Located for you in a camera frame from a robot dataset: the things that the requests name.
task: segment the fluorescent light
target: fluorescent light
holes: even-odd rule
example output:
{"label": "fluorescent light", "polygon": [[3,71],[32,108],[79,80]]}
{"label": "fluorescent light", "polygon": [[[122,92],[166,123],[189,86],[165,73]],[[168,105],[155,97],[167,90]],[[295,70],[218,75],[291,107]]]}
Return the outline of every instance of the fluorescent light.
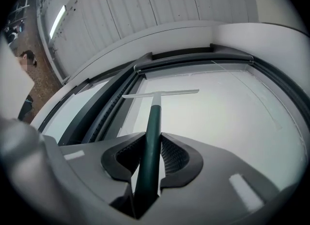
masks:
{"label": "fluorescent light", "polygon": [[58,15],[57,15],[57,17],[56,17],[56,19],[55,19],[55,21],[54,21],[54,24],[53,24],[53,26],[52,26],[52,29],[50,30],[49,36],[50,36],[51,38],[53,37],[54,32],[55,32],[55,30],[56,30],[56,27],[57,27],[57,25],[58,25],[60,19],[62,18],[63,14],[65,13],[65,11],[66,11],[66,6],[62,6],[62,8],[60,9],[60,11],[59,11],[59,13],[58,13]]}

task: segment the light fixture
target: light fixture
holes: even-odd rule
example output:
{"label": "light fixture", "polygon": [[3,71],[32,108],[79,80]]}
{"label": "light fixture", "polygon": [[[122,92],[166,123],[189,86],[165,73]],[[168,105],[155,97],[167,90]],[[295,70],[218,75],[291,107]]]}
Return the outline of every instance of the light fixture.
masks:
{"label": "light fixture", "polygon": [[62,8],[60,9],[55,21],[54,21],[54,24],[52,26],[52,29],[50,30],[50,33],[49,33],[49,36],[50,38],[52,39],[53,35],[54,35],[54,32],[56,30],[56,27],[60,21],[60,19],[62,18],[63,14],[65,13],[66,11],[66,6],[62,6]]}

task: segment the white strip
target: white strip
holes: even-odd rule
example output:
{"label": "white strip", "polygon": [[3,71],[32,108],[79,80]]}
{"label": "white strip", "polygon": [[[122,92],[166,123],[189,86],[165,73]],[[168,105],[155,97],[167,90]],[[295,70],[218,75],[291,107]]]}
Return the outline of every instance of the white strip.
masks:
{"label": "white strip", "polygon": [[240,174],[232,175],[229,178],[229,182],[232,184],[249,212],[254,212],[264,206],[264,202],[257,196]]}
{"label": "white strip", "polygon": [[49,36],[50,36],[51,39],[53,38],[54,32],[56,30],[56,27],[57,27],[60,19],[62,18],[63,14],[65,13],[65,11],[66,11],[66,6],[62,6],[62,8],[60,9],[60,11],[59,11],[59,13],[58,13],[58,15],[57,15],[57,17],[56,17],[56,19],[54,21],[52,29],[50,30]]}
{"label": "white strip", "polygon": [[155,92],[149,92],[149,93],[123,95],[122,97],[125,99],[146,98],[146,97],[153,97],[156,93],[160,93],[161,96],[167,96],[167,95],[191,94],[191,93],[197,93],[197,92],[199,92],[199,89],[180,90],[180,91],[155,91]]}
{"label": "white strip", "polygon": [[78,158],[78,157],[82,157],[84,156],[84,151],[83,150],[80,150],[80,151],[77,151],[75,153],[71,153],[71,154],[66,154],[64,155],[64,158],[69,161],[69,160],[72,160],[72,159],[75,159],[75,158]]}

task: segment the green pole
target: green pole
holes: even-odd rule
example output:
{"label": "green pole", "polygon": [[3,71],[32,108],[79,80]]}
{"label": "green pole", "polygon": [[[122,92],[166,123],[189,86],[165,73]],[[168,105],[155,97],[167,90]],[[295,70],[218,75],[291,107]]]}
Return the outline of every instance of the green pole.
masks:
{"label": "green pole", "polygon": [[161,150],[161,94],[155,93],[145,134],[145,146],[140,161],[134,195],[136,217],[140,218],[156,201],[159,157]]}

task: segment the person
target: person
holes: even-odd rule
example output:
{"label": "person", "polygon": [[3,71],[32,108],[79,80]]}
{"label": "person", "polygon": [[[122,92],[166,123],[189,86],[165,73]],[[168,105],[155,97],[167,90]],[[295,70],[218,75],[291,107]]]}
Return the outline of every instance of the person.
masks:
{"label": "person", "polygon": [[23,68],[23,70],[27,71],[27,66],[33,64],[34,67],[37,66],[37,61],[34,57],[34,53],[31,50],[26,50],[17,57],[19,64]]}

